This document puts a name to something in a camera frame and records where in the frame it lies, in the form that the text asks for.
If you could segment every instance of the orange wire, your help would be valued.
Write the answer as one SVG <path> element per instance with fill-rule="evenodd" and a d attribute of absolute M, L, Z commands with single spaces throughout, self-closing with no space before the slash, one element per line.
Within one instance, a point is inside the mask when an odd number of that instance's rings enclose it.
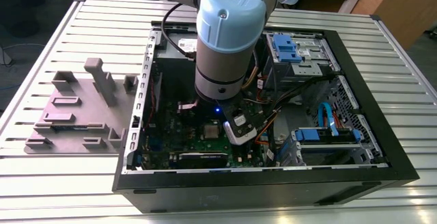
<path fill-rule="evenodd" d="M 269 126 L 272 125 L 274 119 L 277 118 L 278 113 L 274 115 L 274 117 L 272 118 L 270 122 L 268 123 L 266 127 L 263 128 L 263 130 L 261 131 L 261 133 L 258 134 L 257 138 L 255 138 L 255 144 L 262 144 L 262 145 L 269 145 L 269 143 L 258 141 L 261 135 L 263 134 L 263 132 L 268 130 Z"/>

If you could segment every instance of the red wire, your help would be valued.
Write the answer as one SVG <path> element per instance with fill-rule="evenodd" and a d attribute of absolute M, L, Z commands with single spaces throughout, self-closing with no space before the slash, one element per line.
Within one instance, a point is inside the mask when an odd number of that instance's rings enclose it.
<path fill-rule="evenodd" d="M 149 120 L 147 120 L 147 124 L 146 124 L 146 128 L 149 127 L 149 124 L 151 122 L 151 118 L 153 118 L 153 114 L 155 112 L 155 94 L 154 94 L 154 82 L 153 82 L 153 78 L 150 78 L 150 94 L 151 94 L 151 111 L 150 111 L 150 116 L 149 116 Z"/>

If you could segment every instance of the ur robot arm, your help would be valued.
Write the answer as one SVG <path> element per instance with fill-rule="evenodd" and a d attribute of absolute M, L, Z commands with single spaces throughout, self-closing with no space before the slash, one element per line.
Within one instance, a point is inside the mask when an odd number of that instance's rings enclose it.
<path fill-rule="evenodd" d="M 253 50 L 278 2 L 298 0 L 170 0 L 198 8 L 195 88 L 227 100 L 241 91 Z"/>

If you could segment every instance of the aluminum table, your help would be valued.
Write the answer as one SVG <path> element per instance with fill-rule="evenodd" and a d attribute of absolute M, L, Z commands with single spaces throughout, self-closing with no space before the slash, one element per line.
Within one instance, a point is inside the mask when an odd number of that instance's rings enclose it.
<path fill-rule="evenodd" d="M 142 215 L 111 192 L 116 155 L 28 155 L 32 133 L 56 71 L 104 61 L 114 79 L 139 74 L 150 22 L 171 2 L 74 1 L 36 64 L 0 118 L 0 221 L 47 223 L 437 223 L 437 95 L 385 25 L 368 15 L 277 10 L 270 26 L 336 30 L 386 115 L 421 179 L 342 206 Z M 169 21 L 195 22 L 181 7 Z"/>

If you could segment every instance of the white label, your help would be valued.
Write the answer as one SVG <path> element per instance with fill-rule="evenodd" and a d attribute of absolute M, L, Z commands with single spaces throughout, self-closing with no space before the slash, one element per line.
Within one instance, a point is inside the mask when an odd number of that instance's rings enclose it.
<path fill-rule="evenodd" d="M 273 160 L 273 159 L 274 159 L 274 154 L 273 154 L 273 152 L 272 152 L 272 150 L 270 150 L 270 149 L 268 150 L 268 157 L 270 158 L 270 160 Z"/>
<path fill-rule="evenodd" d="M 181 39 L 178 42 L 178 46 L 186 52 L 195 52 L 198 50 L 198 40 L 197 39 Z"/>
<path fill-rule="evenodd" d="M 243 125 L 246 123 L 246 117 L 245 117 L 245 115 L 241 115 L 237 118 L 234 118 L 234 122 L 235 122 L 235 125 L 237 126 Z"/>
<path fill-rule="evenodd" d="M 258 86 L 259 89 L 262 89 L 263 84 L 265 84 L 265 81 L 258 79 L 257 86 Z"/>
<path fill-rule="evenodd" d="M 309 55 L 309 50 L 308 49 L 298 50 L 298 54 L 300 55 Z"/>

